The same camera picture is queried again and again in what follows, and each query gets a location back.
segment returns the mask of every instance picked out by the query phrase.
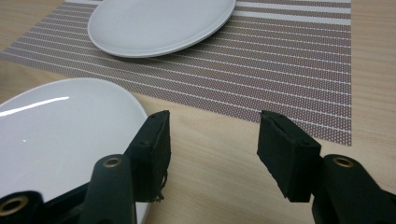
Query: white plate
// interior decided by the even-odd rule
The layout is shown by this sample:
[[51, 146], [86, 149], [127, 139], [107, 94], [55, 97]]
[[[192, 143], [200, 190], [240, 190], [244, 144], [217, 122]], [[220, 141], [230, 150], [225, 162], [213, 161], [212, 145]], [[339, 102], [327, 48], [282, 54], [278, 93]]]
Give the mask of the white plate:
[[234, 6], [235, 0], [105, 0], [91, 15], [88, 34], [109, 54], [154, 57], [212, 35]]
[[[122, 154], [146, 120], [122, 87], [71, 78], [0, 105], [0, 198], [24, 190], [51, 200], [90, 181], [94, 164]], [[138, 203], [142, 222], [148, 204]]]

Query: table surface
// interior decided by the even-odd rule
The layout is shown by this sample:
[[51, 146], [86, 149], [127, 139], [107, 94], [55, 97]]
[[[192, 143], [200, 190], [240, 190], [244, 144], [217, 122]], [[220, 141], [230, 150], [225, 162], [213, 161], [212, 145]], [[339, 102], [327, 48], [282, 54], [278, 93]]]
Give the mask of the table surface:
[[[0, 50], [62, 0], [1, 0]], [[321, 155], [359, 161], [396, 193], [396, 1], [352, 3], [352, 147], [318, 140]], [[0, 103], [68, 78], [0, 61]], [[256, 155], [259, 124], [133, 93], [148, 114], [171, 111], [165, 200], [146, 223], [314, 223], [311, 203], [289, 203]]]

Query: gray placemat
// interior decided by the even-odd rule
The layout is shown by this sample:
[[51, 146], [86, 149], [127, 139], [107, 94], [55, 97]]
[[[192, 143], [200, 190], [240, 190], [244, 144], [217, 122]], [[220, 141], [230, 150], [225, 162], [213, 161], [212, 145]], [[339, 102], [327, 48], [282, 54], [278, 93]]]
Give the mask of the gray placemat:
[[100, 2], [64, 2], [0, 59], [253, 122], [271, 110], [317, 138], [351, 145], [350, 1], [238, 0], [208, 39], [148, 59], [93, 45], [86, 28]]

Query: screw hole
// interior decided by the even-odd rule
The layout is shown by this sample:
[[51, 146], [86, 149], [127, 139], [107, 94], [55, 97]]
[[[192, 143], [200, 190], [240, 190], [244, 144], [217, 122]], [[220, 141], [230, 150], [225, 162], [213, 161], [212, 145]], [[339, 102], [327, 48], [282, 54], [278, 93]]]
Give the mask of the screw hole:
[[354, 166], [354, 163], [347, 158], [335, 157], [332, 161], [334, 161], [335, 164], [346, 168], [352, 168]]
[[120, 164], [121, 164], [121, 159], [118, 157], [110, 158], [103, 163], [103, 165], [107, 168], [112, 168]]
[[28, 197], [24, 195], [8, 199], [0, 204], [0, 217], [12, 215], [20, 211], [28, 202]]

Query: striped placemat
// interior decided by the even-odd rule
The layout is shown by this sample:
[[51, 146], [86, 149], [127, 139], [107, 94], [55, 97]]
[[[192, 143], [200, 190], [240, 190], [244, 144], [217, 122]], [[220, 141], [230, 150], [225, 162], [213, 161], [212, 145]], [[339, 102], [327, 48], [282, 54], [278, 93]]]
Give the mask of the striped placemat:
[[0, 59], [253, 122], [271, 110], [317, 138], [351, 145], [350, 0], [238, 0], [208, 39], [148, 59], [92, 44], [87, 22], [100, 3], [64, 2]]

